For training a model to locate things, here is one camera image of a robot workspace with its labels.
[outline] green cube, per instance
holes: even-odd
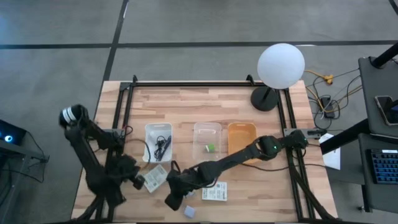
[[[207,152],[213,153],[216,151],[216,148],[214,147],[213,144],[209,144],[206,146],[206,150],[207,150]]]

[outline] black lamp base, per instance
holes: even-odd
[[[258,87],[251,94],[251,104],[257,110],[270,111],[278,104],[278,96],[268,86]]]

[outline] small blue cube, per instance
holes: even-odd
[[[187,205],[184,210],[184,215],[188,218],[193,218],[195,216],[195,209]]]

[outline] orange plastic container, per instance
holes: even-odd
[[[234,154],[251,144],[257,138],[256,126],[252,123],[231,123],[228,125],[228,155]],[[259,162],[251,159],[245,164]]]

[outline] keyboard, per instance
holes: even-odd
[[[398,184],[398,150],[368,149],[375,184]]]

